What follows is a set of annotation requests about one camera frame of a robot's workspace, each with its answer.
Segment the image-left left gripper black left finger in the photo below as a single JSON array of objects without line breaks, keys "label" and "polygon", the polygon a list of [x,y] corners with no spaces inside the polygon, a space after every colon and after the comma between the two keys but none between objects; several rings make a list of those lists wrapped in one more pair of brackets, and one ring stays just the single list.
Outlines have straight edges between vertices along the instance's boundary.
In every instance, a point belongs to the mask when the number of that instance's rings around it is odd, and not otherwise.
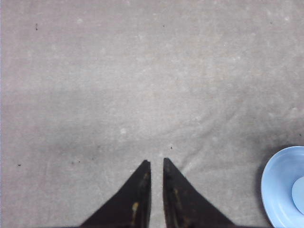
[{"label": "image-left left gripper black left finger", "polygon": [[152,203],[151,163],[144,160],[81,228],[147,228]]}]

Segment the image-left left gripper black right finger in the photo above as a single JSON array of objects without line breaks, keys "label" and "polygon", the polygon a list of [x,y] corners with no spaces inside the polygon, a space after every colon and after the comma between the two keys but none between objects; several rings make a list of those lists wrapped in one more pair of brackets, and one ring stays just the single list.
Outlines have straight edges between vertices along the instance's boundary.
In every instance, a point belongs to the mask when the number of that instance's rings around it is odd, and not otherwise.
[{"label": "image-left left gripper black right finger", "polygon": [[163,159],[163,206],[168,228],[235,228],[208,202],[169,158]]}]

